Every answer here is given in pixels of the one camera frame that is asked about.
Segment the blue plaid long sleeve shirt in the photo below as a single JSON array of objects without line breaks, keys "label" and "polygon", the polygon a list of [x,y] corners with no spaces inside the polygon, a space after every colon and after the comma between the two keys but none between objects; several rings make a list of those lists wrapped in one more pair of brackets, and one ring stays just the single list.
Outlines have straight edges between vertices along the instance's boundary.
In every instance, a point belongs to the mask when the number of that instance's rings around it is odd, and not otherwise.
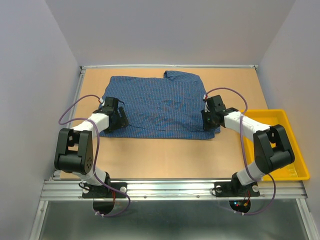
[{"label": "blue plaid long sleeve shirt", "polygon": [[210,140],[220,128],[205,131],[201,111],[206,93],[201,78],[193,73],[166,70],[162,78],[112,76],[103,97],[114,97],[129,125],[106,138]]}]

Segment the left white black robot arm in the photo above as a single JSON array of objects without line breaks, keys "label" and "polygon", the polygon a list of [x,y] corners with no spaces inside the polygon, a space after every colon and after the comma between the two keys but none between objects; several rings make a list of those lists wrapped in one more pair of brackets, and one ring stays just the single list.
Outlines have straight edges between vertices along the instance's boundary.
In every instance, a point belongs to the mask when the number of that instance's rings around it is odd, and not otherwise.
[{"label": "left white black robot arm", "polygon": [[100,142],[100,133],[110,134],[129,125],[123,106],[124,102],[115,97],[100,98],[100,107],[89,118],[78,118],[82,123],[72,128],[62,128],[58,133],[54,167],[80,178],[78,186],[83,195],[93,198],[116,197],[111,189],[110,175],[99,169],[98,153],[94,153],[93,140]]}]

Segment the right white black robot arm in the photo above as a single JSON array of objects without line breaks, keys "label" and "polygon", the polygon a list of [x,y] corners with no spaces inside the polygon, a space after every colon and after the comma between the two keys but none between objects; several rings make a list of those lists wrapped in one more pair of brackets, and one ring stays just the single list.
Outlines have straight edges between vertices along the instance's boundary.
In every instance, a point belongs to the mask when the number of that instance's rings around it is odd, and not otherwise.
[{"label": "right white black robot arm", "polygon": [[259,192],[253,190],[258,181],[295,161],[293,148],[282,125],[260,123],[233,107],[226,108],[220,95],[204,96],[203,101],[205,107],[201,114],[205,131],[224,127],[253,143],[253,162],[246,163],[244,169],[234,173],[230,181],[222,181],[215,186],[215,196],[240,197],[247,193],[258,196]]}]

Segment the yellow plastic tray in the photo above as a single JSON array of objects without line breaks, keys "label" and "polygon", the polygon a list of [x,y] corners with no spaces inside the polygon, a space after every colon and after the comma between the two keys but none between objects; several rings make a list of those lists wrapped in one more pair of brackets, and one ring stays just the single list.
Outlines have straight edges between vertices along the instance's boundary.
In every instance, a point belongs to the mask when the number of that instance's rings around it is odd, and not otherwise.
[{"label": "yellow plastic tray", "polygon": [[295,160],[293,163],[270,173],[275,181],[306,181],[310,174],[292,130],[287,114],[282,109],[250,109],[245,116],[270,126],[282,125],[288,135]]}]

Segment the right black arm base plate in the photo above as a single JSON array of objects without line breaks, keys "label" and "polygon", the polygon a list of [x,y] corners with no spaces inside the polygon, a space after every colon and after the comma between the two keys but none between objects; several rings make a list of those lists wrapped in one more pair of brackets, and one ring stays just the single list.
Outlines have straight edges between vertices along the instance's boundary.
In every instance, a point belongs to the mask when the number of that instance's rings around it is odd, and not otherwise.
[{"label": "right black arm base plate", "polygon": [[234,185],[230,181],[219,181],[214,184],[211,194],[218,198],[259,197],[260,191],[256,182],[243,186]]}]

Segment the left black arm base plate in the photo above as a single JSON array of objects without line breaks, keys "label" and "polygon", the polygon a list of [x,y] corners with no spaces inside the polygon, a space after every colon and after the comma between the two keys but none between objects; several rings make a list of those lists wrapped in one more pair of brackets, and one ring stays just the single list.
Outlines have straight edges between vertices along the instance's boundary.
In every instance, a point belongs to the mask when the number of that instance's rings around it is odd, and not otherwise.
[{"label": "left black arm base plate", "polygon": [[83,199],[125,199],[127,193],[127,184],[125,182],[112,182],[112,190],[103,185],[90,185],[87,182],[80,182],[78,186],[82,189]]}]

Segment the aluminium front rail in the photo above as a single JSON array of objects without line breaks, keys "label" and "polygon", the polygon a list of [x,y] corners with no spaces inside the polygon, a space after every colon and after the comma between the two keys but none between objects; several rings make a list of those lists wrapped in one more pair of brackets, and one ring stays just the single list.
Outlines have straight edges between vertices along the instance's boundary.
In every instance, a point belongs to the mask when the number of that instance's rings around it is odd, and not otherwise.
[{"label": "aluminium front rail", "polygon": [[[165,180],[114,180],[113,184],[126,183],[126,193],[132,201],[195,201],[222,200],[212,195],[212,189],[222,179],[165,179]],[[42,201],[89,201],[78,180],[49,180],[42,187]],[[302,181],[278,181],[276,199],[306,199]]]}]

